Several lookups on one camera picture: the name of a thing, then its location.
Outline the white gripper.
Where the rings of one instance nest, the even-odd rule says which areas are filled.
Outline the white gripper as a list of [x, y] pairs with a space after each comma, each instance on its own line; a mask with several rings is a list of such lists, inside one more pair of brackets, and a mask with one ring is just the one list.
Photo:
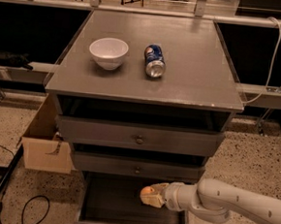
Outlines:
[[173, 182], [170, 184], [161, 182], [152, 184], [150, 187], [150, 194], [140, 195], [140, 199], [145, 205], [150, 205], [154, 208], [161, 208], [165, 205], [167, 209], [173, 211], [183, 211], [187, 209], [189, 200], [186, 184], [182, 182]]

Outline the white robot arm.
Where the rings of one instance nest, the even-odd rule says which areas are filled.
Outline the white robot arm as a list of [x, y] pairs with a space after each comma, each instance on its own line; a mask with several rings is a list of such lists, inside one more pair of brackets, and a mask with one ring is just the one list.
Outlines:
[[183, 182], [156, 183], [140, 192], [141, 201], [154, 208], [189, 211], [212, 224], [226, 223], [230, 212], [257, 224], [281, 224], [281, 200], [205, 178], [194, 185]]

